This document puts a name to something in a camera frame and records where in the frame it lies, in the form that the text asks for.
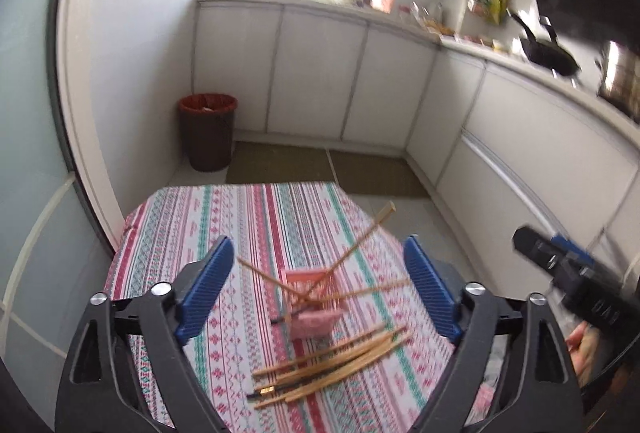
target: frying pan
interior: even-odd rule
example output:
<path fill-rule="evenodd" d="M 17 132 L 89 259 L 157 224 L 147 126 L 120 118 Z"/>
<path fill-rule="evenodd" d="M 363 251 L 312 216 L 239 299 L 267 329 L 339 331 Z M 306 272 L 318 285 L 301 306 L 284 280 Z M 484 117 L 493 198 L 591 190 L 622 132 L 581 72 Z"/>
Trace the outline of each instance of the frying pan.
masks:
<path fill-rule="evenodd" d="M 529 61 L 550 70 L 555 70 L 561 76 L 574 76 L 580 67 L 574 57 L 558 44 L 558 35 L 551 26 L 548 18 L 540 18 L 540 25 L 546 28 L 551 41 L 538 39 L 522 18 L 510 9 L 507 14 L 511 16 L 525 31 L 527 37 L 520 38 L 524 54 Z"/>

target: metal bolt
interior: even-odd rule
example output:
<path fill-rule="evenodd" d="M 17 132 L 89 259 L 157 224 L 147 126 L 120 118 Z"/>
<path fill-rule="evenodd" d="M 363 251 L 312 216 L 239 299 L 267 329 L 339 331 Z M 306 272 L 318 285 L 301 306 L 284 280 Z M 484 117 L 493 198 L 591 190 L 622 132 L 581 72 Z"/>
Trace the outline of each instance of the metal bolt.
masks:
<path fill-rule="evenodd" d="M 165 281 L 156 283 L 151 288 L 151 294 L 153 294 L 154 296 L 164 296 L 165 294 L 169 294 L 170 292 L 171 292 L 171 283 L 167 283 Z"/>
<path fill-rule="evenodd" d="M 105 301 L 107 301 L 107 295 L 104 292 L 96 292 L 89 298 L 91 305 L 102 305 Z"/>
<path fill-rule="evenodd" d="M 538 305 L 539 307 L 543 307 L 546 305 L 546 298 L 540 294 L 540 292 L 534 292 L 529 296 L 529 301 L 533 303 L 533 305 Z"/>
<path fill-rule="evenodd" d="M 479 283 L 476 283 L 476 282 L 473 281 L 471 283 L 467 283 L 466 284 L 465 290 L 469 294 L 473 294 L 474 296 L 480 296 L 481 294 L 484 294 L 484 291 L 486 289 L 484 288 L 484 286 L 482 286 Z"/>

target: brown trash can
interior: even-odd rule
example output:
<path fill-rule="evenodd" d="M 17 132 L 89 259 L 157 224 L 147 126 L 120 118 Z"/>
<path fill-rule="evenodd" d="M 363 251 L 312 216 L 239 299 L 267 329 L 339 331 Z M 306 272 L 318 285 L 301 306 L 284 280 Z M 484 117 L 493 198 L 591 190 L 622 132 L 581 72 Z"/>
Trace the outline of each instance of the brown trash can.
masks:
<path fill-rule="evenodd" d="M 226 94 L 193 94 L 178 102 L 180 140 L 193 169 L 229 165 L 236 108 L 238 100 Z"/>

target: striped tablecloth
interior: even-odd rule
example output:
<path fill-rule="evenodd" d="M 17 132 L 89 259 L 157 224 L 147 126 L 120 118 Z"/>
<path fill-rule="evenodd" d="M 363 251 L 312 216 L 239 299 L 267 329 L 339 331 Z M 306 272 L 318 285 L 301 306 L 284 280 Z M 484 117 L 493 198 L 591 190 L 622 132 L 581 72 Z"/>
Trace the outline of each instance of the striped tablecloth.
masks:
<path fill-rule="evenodd" d="M 113 299 L 139 296 L 171 281 L 207 253 L 219 235 L 236 254 L 278 276 L 280 269 L 331 264 L 370 224 L 370 217 L 333 184 L 224 185 L 164 188 L 127 218 L 105 289 Z M 401 244 L 380 229 L 341 268 L 348 289 L 407 276 Z M 333 340 L 381 321 L 406 324 L 412 340 L 342 383 L 296 403 L 255 411 L 245 395 L 251 372 L 327 341 L 290 341 L 270 317 L 282 308 L 279 289 L 237 263 L 199 337 L 185 348 L 194 372 L 229 429 L 239 432 L 404 433 L 425 405 L 452 352 L 438 336 L 413 287 L 352 299 Z M 132 339 L 140 381 L 154 418 L 171 419 L 142 340 Z M 469 420 L 487 409 L 483 386 Z"/>

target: pink basket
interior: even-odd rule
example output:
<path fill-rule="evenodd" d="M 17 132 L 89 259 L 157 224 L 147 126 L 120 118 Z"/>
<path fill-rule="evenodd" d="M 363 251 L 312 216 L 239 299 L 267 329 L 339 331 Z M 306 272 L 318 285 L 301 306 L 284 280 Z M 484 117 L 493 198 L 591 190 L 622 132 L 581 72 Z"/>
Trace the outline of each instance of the pink basket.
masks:
<path fill-rule="evenodd" d="M 326 269 L 300 269 L 281 270 L 280 277 L 283 283 L 291 286 L 299 292 L 306 292 L 311 284 L 324 275 Z M 320 298 L 332 294 L 340 294 L 340 282 L 334 273 L 329 279 L 318 287 L 311 296 Z M 348 311 L 349 306 L 345 300 L 327 301 L 315 308 L 305 310 L 294 316 L 290 316 L 292 299 L 295 296 L 285 293 L 285 323 L 289 329 L 289 336 L 294 339 L 311 339 L 331 334 L 334 325 Z"/>

